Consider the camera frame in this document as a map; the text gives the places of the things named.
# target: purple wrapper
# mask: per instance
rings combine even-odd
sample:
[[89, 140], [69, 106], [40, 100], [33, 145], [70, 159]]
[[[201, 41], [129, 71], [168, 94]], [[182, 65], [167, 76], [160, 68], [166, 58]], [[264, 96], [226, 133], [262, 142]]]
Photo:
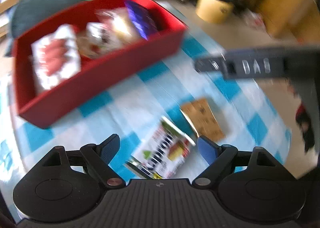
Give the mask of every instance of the purple wrapper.
[[137, 28], [142, 38], [148, 40], [148, 37], [158, 32], [155, 22], [150, 17], [147, 9], [131, 0], [124, 1], [128, 9], [128, 14], [131, 22]]

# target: plastic wrapped food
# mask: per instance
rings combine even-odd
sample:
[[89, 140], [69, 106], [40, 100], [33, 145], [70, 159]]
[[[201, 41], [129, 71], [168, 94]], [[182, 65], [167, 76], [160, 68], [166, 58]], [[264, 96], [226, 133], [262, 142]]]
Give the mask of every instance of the plastic wrapped food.
[[38, 93], [57, 86], [81, 70], [76, 36], [69, 24], [37, 40], [31, 48]]
[[158, 32], [156, 24], [147, 9], [131, 0], [125, 0], [124, 4], [128, 9], [131, 22], [142, 38], [148, 40], [151, 34]]
[[113, 31], [105, 28], [103, 23], [87, 23], [86, 37], [87, 40], [82, 40], [84, 42], [82, 48], [87, 52], [82, 55], [89, 58], [99, 58], [101, 55], [122, 47], [119, 38]]
[[97, 16], [108, 32], [115, 34], [124, 45], [133, 43], [141, 38], [130, 21], [126, 7], [114, 10], [98, 10]]
[[144, 178], [170, 178], [185, 162], [191, 145], [195, 145], [194, 141], [163, 116], [152, 137], [137, 148], [125, 165]]

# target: floor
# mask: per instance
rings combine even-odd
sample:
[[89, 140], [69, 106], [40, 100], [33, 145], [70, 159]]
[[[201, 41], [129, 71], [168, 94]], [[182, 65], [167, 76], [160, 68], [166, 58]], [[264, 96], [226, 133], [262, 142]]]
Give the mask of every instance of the floor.
[[[234, 15], [230, 16], [225, 23], [210, 24], [196, 15], [195, 7], [190, 3], [181, 4], [177, 0], [156, 1], [170, 2], [225, 49], [271, 46], [279, 43], [289, 45], [295, 42], [294, 37], [290, 34], [281, 40], [272, 39], [265, 32], [249, 28], [239, 17]], [[3, 57], [5, 47], [6, 40], [0, 43], [0, 78], [12, 69], [13, 59]], [[317, 163], [317, 154], [314, 150], [304, 154], [302, 136], [294, 120], [296, 110], [300, 105], [300, 99], [294, 98], [291, 93], [287, 92], [287, 85], [283, 79], [260, 80], [257, 82], [279, 112], [285, 124], [292, 129], [292, 144], [285, 167], [292, 175], [299, 177]]]

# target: white packaged snack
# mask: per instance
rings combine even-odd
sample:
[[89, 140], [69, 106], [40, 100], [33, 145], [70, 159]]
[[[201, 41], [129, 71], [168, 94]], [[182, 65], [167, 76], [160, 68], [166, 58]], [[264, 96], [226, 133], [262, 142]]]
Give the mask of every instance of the white packaged snack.
[[98, 47], [96, 57], [122, 47], [119, 38], [113, 31], [105, 28], [103, 23], [87, 23], [87, 36], [89, 41]]
[[[62, 66], [54, 73], [48, 74], [48, 70], [43, 64], [43, 49], [55, 39], [66, 40], [64, 45], [66, 52], [63, 55]], [[31, 45], [31, 48], [37, 93], [52, 89], [63, 80], [69, 79], [81, 70], [81, 59], [76, 44], [76, 35], [69, 24], [63, 24], [54, 33], [37, 40]]]

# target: blue and white tablecloth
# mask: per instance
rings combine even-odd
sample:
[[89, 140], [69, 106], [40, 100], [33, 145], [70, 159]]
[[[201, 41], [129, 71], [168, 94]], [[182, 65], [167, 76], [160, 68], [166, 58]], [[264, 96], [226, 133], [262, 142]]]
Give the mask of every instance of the blue and white tablecloth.
[[[190, 27], [177, 54], [108, 88], [48, 129], [33, 126], [16, 115], [11, 77], [1, 81], [0, 189], [16, 219], [13, 188], [52, 147], [63, 145], [66, 150], [76, 150], [87, 143], [99, 144], [117, 133], [121, 146], [110, 166], [129, 180], [134, 174], [123, 163], [142, 140], [150, 137], [162, 115], [192, 135], [179, 105], [200, 97], [207, 97], [226, 134], [220, 145], [228, 143], [247, 151], [262, 146], [284, 163], [291, 131], [257, 83], [225, 81], [220, 73], [198, 74], [193, 59], [219, 53], [222, 48], [168, 3], [162, 5]], [[206, 167], [193, 148], [176, 177], [192, 180]]]

